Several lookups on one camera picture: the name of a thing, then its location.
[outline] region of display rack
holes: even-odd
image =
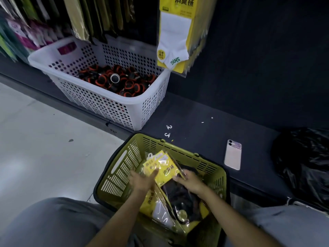
[[[104,118],[70,102],[41,71],[3,56],[0,63],[0,82],[7,86],[122,140],[132,134],[132,130],[107,123]],[[287,197],[293,197],[270,159],[272,141],[279,134],[275,130],[167,92],[141,132],[216,163],[223,163],[227,139],[240,142],[243,147],[241,170],[228,168],[231,192],[260,206],[282,205]]]

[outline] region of forearm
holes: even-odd
[[[86,247],[126,246],[145,196],[146,192],[133,191],[127,201]]]
[[[210,188],[205,188],[202,199],[208,204],[235,247],[281,246],[273,237],[235,211]]]

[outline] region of person's left hand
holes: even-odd
[[[142,177],[133,170],[130,170],[129,183],[133,187],[134,191],[142,191],[147,193],[153,188],[155,182],[154,179],[157,176],[159,170],[154,170],[149,177]]]

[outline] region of smartphone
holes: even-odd
[[[228,140],[226,145],[224,164],[235,170],[240,170],[241,153],[242,145],[233,140]]]

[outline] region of dark wall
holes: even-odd
[[[328,128],[328,2],[218,0],[205,49],[168,91],[274,129]]]

